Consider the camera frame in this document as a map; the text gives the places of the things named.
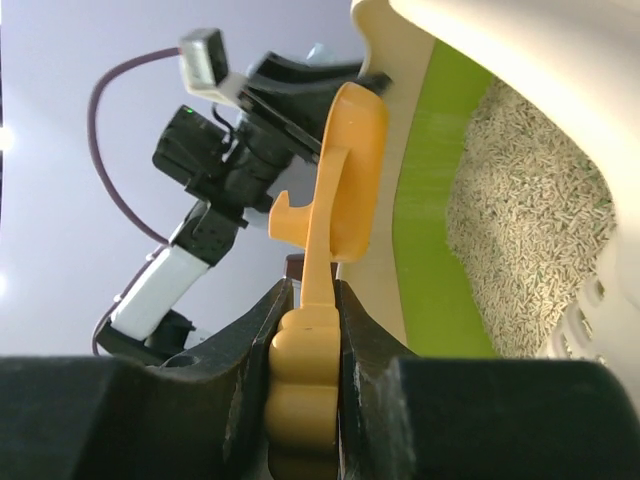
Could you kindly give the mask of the orange litter scoop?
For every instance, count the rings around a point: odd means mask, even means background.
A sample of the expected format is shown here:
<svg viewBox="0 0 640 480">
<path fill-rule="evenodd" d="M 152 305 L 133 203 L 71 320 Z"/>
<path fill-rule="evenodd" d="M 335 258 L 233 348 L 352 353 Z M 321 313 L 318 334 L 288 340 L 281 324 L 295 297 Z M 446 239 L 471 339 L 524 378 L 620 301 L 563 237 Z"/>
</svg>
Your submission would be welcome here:
<svg viewBox="0 0 640 480">
<path fill-rule="evenodd" d="M 327 117 L 312 201 L 294 207 L 282 192 L 269 217 L 271 238 L 304 250 L 300 304 L 286 313 L 269 347 L 265 429 L 275 479 L 334 479 L 341 327 L 335 263 L 367 251 L 389 114 L 355 83 L 341 86 Z"/>
</svg>

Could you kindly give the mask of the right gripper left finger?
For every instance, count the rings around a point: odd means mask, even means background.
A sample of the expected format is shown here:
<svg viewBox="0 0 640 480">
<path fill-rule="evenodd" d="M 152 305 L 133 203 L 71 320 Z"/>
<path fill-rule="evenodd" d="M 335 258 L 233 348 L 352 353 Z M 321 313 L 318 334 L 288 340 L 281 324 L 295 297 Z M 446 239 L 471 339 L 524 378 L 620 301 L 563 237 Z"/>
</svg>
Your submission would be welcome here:
<svg viewBox="0 0 640 480">
<path fill-rule="evenodd" d="M 1 361 L 5 479 L 257 479 L 268 349 L 293 303 L 278 281 L 247 313 L 158 367 L 115 357 Z"/>
</svg>

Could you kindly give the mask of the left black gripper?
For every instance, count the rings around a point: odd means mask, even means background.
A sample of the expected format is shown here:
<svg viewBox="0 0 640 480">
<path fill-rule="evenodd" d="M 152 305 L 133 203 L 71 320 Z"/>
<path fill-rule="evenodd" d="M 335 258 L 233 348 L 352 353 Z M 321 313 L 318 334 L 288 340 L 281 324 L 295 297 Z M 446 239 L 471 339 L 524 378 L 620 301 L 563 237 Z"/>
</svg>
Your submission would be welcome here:
<svg viewBox="0 0 640 480">
<path fill-rule="evenodd" d="M 268 52 L 248 76 L 246 87 L 223 103 L 241 112 L 235 145 L 226 160 L 223 188 L 233 200 L 270 200 L 269 188 L 294 157 L 315 163 L 323 113 L 345 83 L 383 95 L 391 86 L 384 72 L 362 73 L 362 62 L 309 64 Z"/>
</svg>

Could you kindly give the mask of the beige green litter box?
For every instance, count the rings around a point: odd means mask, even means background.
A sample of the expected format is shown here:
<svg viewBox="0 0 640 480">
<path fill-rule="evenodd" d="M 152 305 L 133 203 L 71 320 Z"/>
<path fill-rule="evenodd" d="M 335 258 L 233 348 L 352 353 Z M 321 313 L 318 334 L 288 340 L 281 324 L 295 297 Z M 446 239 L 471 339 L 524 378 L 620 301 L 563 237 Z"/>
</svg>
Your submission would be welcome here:
<svg viewBox="0 0 640 480">
<path fill-rule="evenodd" d="M 639 5 L 355 1 L 391 113 L 369 313 L 428 356 L 639 358 Z"/>
</svg>

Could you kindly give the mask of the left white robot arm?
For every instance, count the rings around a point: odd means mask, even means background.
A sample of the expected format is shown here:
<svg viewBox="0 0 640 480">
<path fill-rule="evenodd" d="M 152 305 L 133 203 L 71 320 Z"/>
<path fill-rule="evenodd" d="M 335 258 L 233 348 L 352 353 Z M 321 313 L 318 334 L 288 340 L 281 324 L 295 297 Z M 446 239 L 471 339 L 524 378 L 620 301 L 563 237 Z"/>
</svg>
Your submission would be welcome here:
<svg viewBox="0 0 640 480">
<path fill-rule="evenodd" d="M 149 339 L 174 304 L 231 250 L 245 214 L 269 219 L 277 237 L 284 223 L 271 187 L 295 158 L 328 169 L 329 148 L 348 152 L 332 210 L 330 251 L 335 262 L 355 262 L 366 252 L 377 203 L 391 85 L 383 72 L 365 73 L 357 63 L 309 64 L 267 54 L 248 75 L 228 68 L 222 48 L 182 46 L 146 54 L 107 72 L 94 88 L 87 117 L 92 161 L 105 173 L 97 135 L 99 101 L 117 76 L 145 63 L 176 56 L 187 91 L 213 105 L 239 109 L 237 124 L 204 117 L 183 106 L 162 132 L 152 161 L 196 202 L 171 237 L 114 302 L 92 346 L 149 365 L 166 360 L 187 337 L 175 327 L 171 343 Z"/>
</svg>

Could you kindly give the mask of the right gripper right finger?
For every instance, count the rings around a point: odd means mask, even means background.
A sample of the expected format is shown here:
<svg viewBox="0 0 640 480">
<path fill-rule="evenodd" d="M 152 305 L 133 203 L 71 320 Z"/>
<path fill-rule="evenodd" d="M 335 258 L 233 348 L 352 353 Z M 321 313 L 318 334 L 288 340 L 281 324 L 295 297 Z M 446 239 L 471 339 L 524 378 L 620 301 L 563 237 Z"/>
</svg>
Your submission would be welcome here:
<svg viewBox="0 0 640 480">
<path fill-rule="evenodd" d="M 346 479 L 635 479 L 639 421 L 588 361 L 423 358 L 335 284 Z"/>
</svg>

